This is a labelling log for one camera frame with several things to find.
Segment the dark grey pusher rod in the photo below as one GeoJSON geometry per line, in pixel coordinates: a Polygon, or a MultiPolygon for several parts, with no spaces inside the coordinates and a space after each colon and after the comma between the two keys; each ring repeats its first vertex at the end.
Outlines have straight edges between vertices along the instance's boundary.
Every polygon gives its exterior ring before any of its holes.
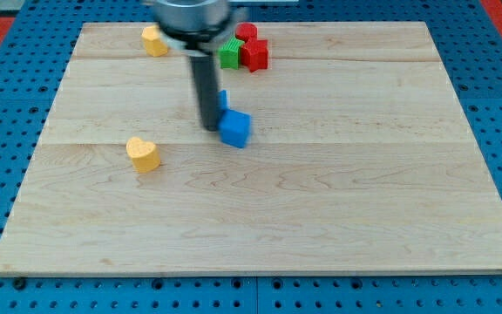
{"type": "Polygon", "coordinates": [[[189,60],[201,126],[209,132],[216,132],[221,109],[214,55],[212,52],[207,52],[202,56],[191,56],[189,60]]]}

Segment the silver cylindrical robot end effector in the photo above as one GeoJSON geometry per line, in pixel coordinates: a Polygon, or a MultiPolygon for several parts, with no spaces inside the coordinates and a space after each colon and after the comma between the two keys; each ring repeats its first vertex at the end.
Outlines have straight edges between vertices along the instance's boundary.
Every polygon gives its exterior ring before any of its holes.
{"type": "Polygon", "coordinates": [[[145,0],[166,44],[188,56],[214,55],[248,20],[247,8],[228,0],[145,0]]]}

